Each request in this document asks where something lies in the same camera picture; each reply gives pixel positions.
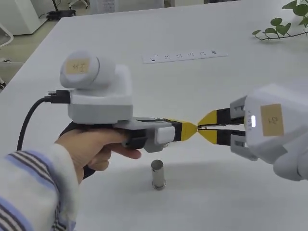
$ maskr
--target led light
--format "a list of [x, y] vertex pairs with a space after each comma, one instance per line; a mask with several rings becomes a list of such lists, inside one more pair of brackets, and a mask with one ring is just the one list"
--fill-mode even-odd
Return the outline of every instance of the led light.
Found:
[[256, 127], [256, 117], [255, 117], [254, 115], [251, 116], [251, 126], [252, 126], [253, 128]]

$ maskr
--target black handle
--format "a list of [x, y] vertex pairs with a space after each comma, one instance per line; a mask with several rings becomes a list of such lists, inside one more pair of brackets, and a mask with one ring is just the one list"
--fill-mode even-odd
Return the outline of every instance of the black handle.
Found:
[[[88, 131], [91, 129], [98, 129], [98, 128], [108, 128], [112, 129], [114, 128], [112, 124], [99, 124], [99, 125], [85, 125], [85, 124], [76, 124], [74, 122], [71, 122], [64, 131], [60, 134], [62, 136], [63, 134], [78, 129], [82, 131]], [[147, 141], [146, 137], [146, 130], [130, 130], [129, 131], [129, 139], [125, 145], [126, 148], [129, 149], [141, 149], [145, 146], [145, 143]], [[89, 168], [88, 166], [85, 166], [83, 168], [84, 170], [84, 177], [83, 179], [86, 179], [90, 176], [92, 176], [95, 173], [95, 170]]]

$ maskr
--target plant stem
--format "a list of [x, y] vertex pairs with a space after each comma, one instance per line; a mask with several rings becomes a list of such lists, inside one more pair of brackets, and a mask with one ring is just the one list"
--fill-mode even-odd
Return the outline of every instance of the plant stem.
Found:
[[284, 38], [290, 38], [290, 37], [296, 37], [296, 36], [299, 36], [299, 35], [304, 35], [304, 34], [308, 34], [308, 31], [307, 32], [303, 32], [303, 33], [300, 33], [300, 34], [296, 34], [296, 35], [289, 35], [288, 34], [288, 36], [284, 36], [284, 37], [280, 37], [280, 38], [270, 38], [270, 37], [268, 37], [267, 35], [265, 35], [267, 38], [258, 38], [259, 40], [261, 40], [261, 41], [264, 41], [264, 40], [270, 40], [270, 39], [284, 39]]

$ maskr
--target green leaf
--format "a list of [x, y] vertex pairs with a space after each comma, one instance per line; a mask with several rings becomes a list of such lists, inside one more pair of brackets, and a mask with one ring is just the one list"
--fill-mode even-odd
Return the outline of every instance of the green leaf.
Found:
[[252, 34], [253, 34], [253, 35], [256, 35], [256, 34], [258, 34], [258, 33], [260, 33], [260, 32], [261, 32], [260, 30], [256, 30], [256, 31], [252, 32]]
[[301, 4], [293, 8], [293, 13], [296, 14], [297, 16], [302, 16], [304, 17], [308, 13], [308, 5], [306, 4]]
[[274, 18], [273, 20], [271, 20], [270, 24], [272, 26], [278, 26], [282, 23], [282, 18]]
[[285, 36], [286, 33], [288, 33], [289, 29], [291, 27], [291, 23], [288, 23], [287, 25], [283, 26], [283, 25], [278, 25], [276, 26], [276, 31]]
[[263, 34], [277, 34], [277, 31], [274, 28], [267, 28]]
[[308, 24], [308, 18], [304, 18], [298, 25], [300, 26], [300, 25], [305, 25], [305, 24]]
[[295, 0], [295, 1], [292, 1], [292, 2], [284, 5], [282, 8], [283, 9], [291, 9], [291, 10], [293, 10], [296, 6], [297, 6], [297, 1]]

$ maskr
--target power strip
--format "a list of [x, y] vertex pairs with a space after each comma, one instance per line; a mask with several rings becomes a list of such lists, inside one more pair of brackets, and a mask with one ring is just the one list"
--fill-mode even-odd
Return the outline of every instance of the power strip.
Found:
[[225, 56], [228, 56], [228, 54], [216, 50], [195, 50], [195, 51], [184, 51], [177, 53], [143, 55], [142, 59], [144, 64], [156, 64], [156, 63], [175, 62], [175, 61], [184, 61], [192, 59], [225, 57]]

